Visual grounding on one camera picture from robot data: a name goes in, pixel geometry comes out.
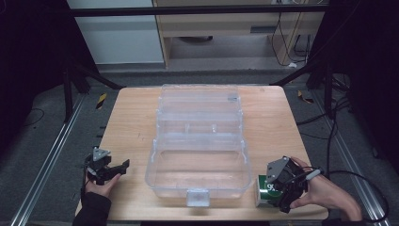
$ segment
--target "clear plastic container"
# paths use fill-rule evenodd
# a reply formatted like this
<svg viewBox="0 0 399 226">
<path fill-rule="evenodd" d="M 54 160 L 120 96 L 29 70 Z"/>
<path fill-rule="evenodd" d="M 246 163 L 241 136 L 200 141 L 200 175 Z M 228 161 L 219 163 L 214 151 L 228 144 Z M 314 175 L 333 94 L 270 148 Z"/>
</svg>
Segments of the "clear plastic container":
<svg viewBox="0 0 399 226">
<path fill-rule="evenodd" d="M 251 184 L 236 86 L 163 86 L 146 182 L 187 206 L 240 198 Z"/>
</svg>

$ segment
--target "green box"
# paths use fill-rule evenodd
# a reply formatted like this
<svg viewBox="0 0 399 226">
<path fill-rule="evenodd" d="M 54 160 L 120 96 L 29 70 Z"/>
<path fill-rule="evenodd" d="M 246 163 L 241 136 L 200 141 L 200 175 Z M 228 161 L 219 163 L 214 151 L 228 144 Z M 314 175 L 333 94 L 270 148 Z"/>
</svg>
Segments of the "green box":
<svg viewBox="0 0 399 226">
<path fill-rule="evenodd" d="M 282 191 L 276 190 L 272 184 L 266 182 L 266 175 L 258 175 L 255 185 L 255 203 L 257 207 L 274 206 L 282 194 Z"/>
</svg>

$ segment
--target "white cabinet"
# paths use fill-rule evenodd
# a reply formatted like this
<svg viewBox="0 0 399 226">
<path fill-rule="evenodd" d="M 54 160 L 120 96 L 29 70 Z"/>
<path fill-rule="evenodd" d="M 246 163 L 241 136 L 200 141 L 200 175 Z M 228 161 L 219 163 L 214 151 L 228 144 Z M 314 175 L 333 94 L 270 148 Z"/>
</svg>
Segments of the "white cabinet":
<svg viewBox="0 0 399 226">
<path fill-rule="evenodd" d="M 68 3 L 71 8 L 152 7 L 151 0 L 68 0 Z M 100 69 L 164 63 L 154 16 L 82 17 L 76 18 L 76 22 Z"/>
</svg>

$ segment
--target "black cable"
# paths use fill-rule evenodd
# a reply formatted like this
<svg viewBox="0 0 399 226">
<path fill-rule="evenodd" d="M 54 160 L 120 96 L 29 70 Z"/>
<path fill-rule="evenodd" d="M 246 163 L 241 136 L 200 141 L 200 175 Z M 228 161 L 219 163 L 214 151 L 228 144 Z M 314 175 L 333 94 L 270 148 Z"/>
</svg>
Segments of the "black cable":
<svg viewBox="0 0 399 226">
<path fill-rule="evenodd" d="M 317 136 L 313 136 L 313 135 L 305 134 L 305 133 L 302 133 L 302 132 L 299 132 L 299 134 L 300 134 L 300 135 L 303 135 L 303 136 L 307 136 L 307 137 L 312 137 L 312 138 L 318 138 L 318 139 L 328 139 L 327 137 L 317 137 Z"/>
<path fill-rule="evenodd" d="M 4 2 L 4 8 L 0 11 L 0 15 L 5 13 L 6 10 L 7 10 L 7 2 L 6 2 L 6 0 L 3 0 L 3 2 Z"/>
<path fill-rule="evenodd" d="M 273 49 L 273 52 L 274 52 L 275 56 L 277 56 L 276 49 L 274 48 L 274 36 L 275 36 L 275 34 L 276 34 L 276 32 L 277 32 L 277 30 L 278 30 L 278 28 L 279 28 L 279 32 L 280 32 L 280 34 L 281 34 L 282 42 L 284 43 L 285 53 L 286 53 L 287 57 L 289 57 L 289 58 L 293 61 L 293 63 L 304 62 L 305 59 L 303 59 L 303 60 L 292 59 L 291 56 L 290 56 L 290 53 L 288 53 L 288 46 L 287 46 L 287 43 L 286 43 L 286 41 L 285 41 L 284 35 L 282 34 L 282 28 L 281 28 L 281 14 L 282 14 L 282 13 L 280 12 L 280 13 L 279 13 L 279 19 L 278 19 L 277 24 L 276 24 L 276 29 L 275 29 L 275 31 L 273 32 L 273 35 L 272 35 L 272 49 Z M 279 65 L 281 65 L 281 66 L 288 66 L 288 65 L 289 65 L 289 64 L 283 64 L 283 63 L 279 62 L 279 58 L 278 58 L 278 57 L 277 57 L 277 62 L 278 62 Z"/>
<path fill-rule="evenodd" d="M 348 105 L 342 106 L 342 105 L 345 104 L 346 102 L 348 102 L 348 101 L 345 101 L 345 102 L 343 102 L 343 103 L 337 105 L 335 110 L 336 110 L 336 111 L 340 111 L 341 109 L 347 107 Z M 299 122 L 296 123 L 296 125 L 308 124 L 308 123 L 310 123 L 310 122 L 313 122 L 313 121 L 316 121 L 316 120 L 318 120 L 318 119 L 323 118 L 326 114 L 327 114 L 327 113 L 323 113 L 323 114 L 321 114 L 321 115 L 314 116 L 314 117 L 312 117 L 312 118 L 310 118 L 310 119 L 307 119 L 307 120 L 304 120 L 304 121 L 299 121 Z"/>
<path fill-rule="evenodd" d="M 24 124 L 24 126 L 29 126 L 29 125 L 36 124 L 36 123 L 38 123 L 41 119 L 43 119 L 43 117 L 44 117 L 44 111 L 43 111 L 42 109 L 40 109 L 40 108 L 32 108 L 31 111 L 34 111 L 34 110 L 40 111 L 40 112 L 41 112 L 41 116 L 40 116 L 37 120 L 35 120 L 35 121 L 33 121 L 33 122 L 30 122 L 30 123 L 28 123 L 28 124 Z"/>
<path fill-rule="evenodd" d="M 357 174 L 357 173 L 352 172 L 352 171 L 334 170 L 334 171 L 330 172 L 330 174 L 339 174 L 339 173 L 340 174 L 351 174 L 351 175 L 357 176 L 357 177 L 361 178 L 362 180 L 366 181 L 378 193 L 378 195 L 381 197 L 382 201 L 385 203 L 386 210 L 384 211 L 385 213 L 384 213 L 383 217 L 378 218 L 378 219 L 370 219 L 370 218 L 363 217 L 365 221 L 367 221 L 369 223 L 377 223 L 377 222 L 385 220 L 388 217 L 388 215 L 390 213 L 390 204 L 388 203 L 387 198 L 385 197 L 384 193 L 378 188 L 378 186 L 376 186 L 374 183 L 372 183 L 366 177 L 361 176 L 360 174 Z"/>
</svg>

